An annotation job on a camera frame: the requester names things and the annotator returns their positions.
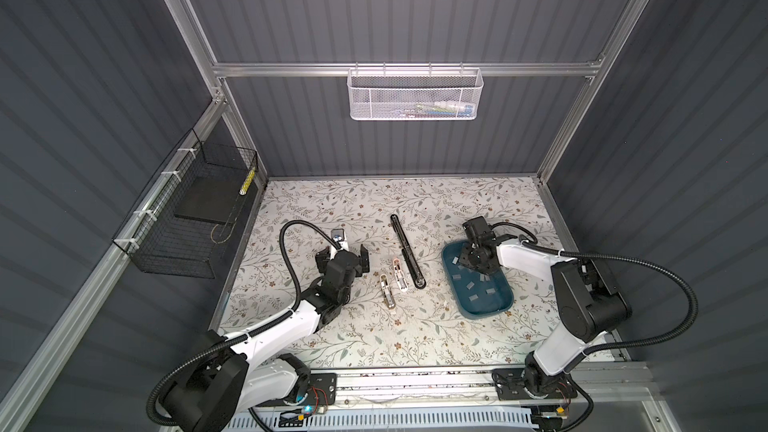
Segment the black long stapler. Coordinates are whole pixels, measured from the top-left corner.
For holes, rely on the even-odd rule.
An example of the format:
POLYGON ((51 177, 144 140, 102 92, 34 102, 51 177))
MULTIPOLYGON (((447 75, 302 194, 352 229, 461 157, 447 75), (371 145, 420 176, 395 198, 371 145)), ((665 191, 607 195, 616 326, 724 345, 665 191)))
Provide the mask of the black long stapler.
POLYGON ((422 290, 426 287, 427 282, 421 271, 421 268, 417 263, 416 256, 411 248, 398 215, 391 214, 390 222, 398 240, 400 241, 401 252, 403 254, 407 269, 410 273, 412 282, 417 289, 422 290))

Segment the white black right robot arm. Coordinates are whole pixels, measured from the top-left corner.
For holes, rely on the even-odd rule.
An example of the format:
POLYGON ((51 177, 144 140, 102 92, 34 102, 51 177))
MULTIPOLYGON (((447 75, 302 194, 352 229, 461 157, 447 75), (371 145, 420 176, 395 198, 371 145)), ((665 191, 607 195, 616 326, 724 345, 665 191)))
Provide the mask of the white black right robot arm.
POLYGON ((542 398, 587 355, 596 339, 632 315, 612 272, 593 259, 571 257, 562 250, 546 250, 526 228, 508 222, 517 234, 497 234, 502 222, 482 217, 462 224, 468 243, 461 265, 490 274, 502 267, 517 269, 553 286, 560 323, 525 360, 522 381, 529 395, 542 398))

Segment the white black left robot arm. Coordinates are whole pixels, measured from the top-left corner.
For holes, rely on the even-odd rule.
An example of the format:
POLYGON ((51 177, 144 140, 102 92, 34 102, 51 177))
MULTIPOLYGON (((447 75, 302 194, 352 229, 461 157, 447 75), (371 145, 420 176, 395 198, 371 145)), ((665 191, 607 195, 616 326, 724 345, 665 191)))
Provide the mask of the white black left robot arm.
POLYGON ((329 325, 351 299, 355 279, 370 271, 365 246, 328 249, 319 281, 288 309, 239 333, 208 331, 199 357, 159 386, 148 414, 184 431, 221 431, 238 413, 270 401, 302 401, 310 368, 287 351, 293 343, 329 325))

